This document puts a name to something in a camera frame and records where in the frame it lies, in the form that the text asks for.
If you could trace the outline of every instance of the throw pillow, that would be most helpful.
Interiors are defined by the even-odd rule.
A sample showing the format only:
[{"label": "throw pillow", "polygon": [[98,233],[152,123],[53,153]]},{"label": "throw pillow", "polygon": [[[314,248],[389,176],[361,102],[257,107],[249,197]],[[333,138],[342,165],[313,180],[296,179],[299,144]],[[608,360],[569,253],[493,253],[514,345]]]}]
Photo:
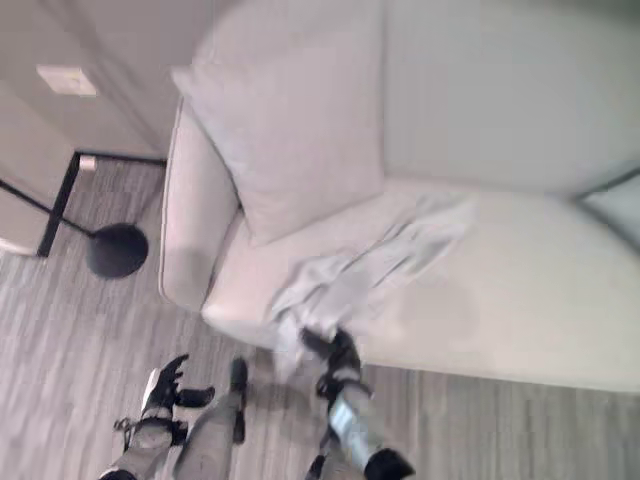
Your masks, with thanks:
[{"label": "throw pillow", "polygon": [[347,3],[359,8],[277,54],[174,70],[233,176],[254,245],[382,190],[382,8]]},{"label": "throw pillow", "polygon": [[640,170],[585,195],[582,201],[640,252]]}]

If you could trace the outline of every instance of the baseboard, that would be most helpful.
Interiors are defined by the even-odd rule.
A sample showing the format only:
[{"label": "baseboard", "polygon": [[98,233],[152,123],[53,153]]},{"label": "baseboard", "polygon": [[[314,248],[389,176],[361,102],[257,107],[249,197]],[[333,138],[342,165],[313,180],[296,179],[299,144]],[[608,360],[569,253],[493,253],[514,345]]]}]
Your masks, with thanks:
[{"label": "baseboard", "polygon": [[145,165],[150,165],[154,167],[166,167],[167,159],[161,157],[138,157],[134,155],[122,155],[119,153],[110,153],[110,152],[98,152],[94,150],[79,150],[76,153],[82,156],[96,157],[100,159],[101,162],[104,161],[117,161],[117,162],[131,162],[131,163],[142,163]]},{"label": "baseboard", "polygon": [[56,201],[53,204],[52,214],[49,216],[47,227],[45,228],[42,241],[40,242],[40,246],[38,247],[38,257],[48,257],[51,253],[51,247],[53,246],[53,241],[55,240],[56,233],[58,232],[58,227],[60,226],[60,221],[58,220],[58,218],[64,215],[65,209],[67,208],[67,203],[69,202],[69,197],[71,196],[71,191],[73,190],[73,185],[75,184],[76,177],[78,176],[78,172],[80,171],[80,157],[84,155],[96,157],[99,162],[131,162],[160,168],[165,168],[167,164],[166,158],[145,158],[131,155],[122,155],[119,153],[76,150],[73,153],[71,160],[69,161],[67,172],[62,179],[62,185],[60,185],[60,190],[58,191],[58,195],[56,196]]}]

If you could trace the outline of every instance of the floor lamp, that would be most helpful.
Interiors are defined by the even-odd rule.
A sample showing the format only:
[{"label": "floor lamp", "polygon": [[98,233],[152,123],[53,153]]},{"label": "floor lamp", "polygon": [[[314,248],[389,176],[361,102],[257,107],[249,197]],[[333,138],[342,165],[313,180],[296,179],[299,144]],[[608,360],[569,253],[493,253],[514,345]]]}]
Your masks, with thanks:
[{"label": "floor lamp", "polygon": [[0,188],[84,235],[88,241],[87,266],[99,277],[126,277],[142,267],[147,259],[149,254],[147,238],[142,230],[131,223],[116,223],[92,231],[61,215],[56,215],[51,208],[3,180],[0,180]]}]

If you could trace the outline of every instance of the black metal pole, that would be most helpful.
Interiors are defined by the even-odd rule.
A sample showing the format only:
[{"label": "black metal pole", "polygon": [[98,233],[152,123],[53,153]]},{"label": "black metal pole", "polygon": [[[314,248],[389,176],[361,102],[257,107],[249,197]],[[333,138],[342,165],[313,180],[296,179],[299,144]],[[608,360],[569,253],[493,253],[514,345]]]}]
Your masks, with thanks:
[{"label": "black metal pole", "polygon": [[19,199],[27,202],[32,207],[35,207],[38,210],[41,210],[41,211],[43,211],[45,213],[48,213],[50,216],[52,216],[53,218],[55,218],[59,222],[64,223],[66,226],[68,226],[69,228],[72,228],[76,232],[79,232],[79,233],[81,233],[82,235],[84,235],[84,236],[86,236],[88,238],[93,238],[95,236],[95,234],[91,230],[87,230],[86,228],[81,227],[80,225],[78,225],[75,222],[72,222],[71,220],[67,220],[64,217],[61,217],[61,216],[58,216],[58,215],[54,214],[53,210],[51,210],[49,207],[47,207],[46,205],[44,205],[44,204],[38,202],[37,200],[31,198],[26,193],[23,193],[22,191],[18,190],[16,187],[14,187],[13,185],[5,182],[2,179],[0,179],[0,188],[2,188],[3,190],[6,190],[7,192],[11,193],[12,195],[18,197]]}]

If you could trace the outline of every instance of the sofa seat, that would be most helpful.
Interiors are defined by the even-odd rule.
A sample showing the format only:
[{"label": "sofa seat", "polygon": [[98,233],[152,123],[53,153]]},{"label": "sofa seat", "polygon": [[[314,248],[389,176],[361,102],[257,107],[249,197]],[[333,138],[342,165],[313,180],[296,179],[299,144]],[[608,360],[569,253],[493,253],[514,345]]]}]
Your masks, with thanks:
[{"label": "sofa seat", "polygon": [[551,197],[394,178],[384,194],[252,247],[239,213],[202,310],[212,326],[273,347],[268,311],[302,259],[361,251],[420,196],[475,200],[464,240],[395,295],[361,336],[379,365],[640,391],[640,259],[574,205]]}]

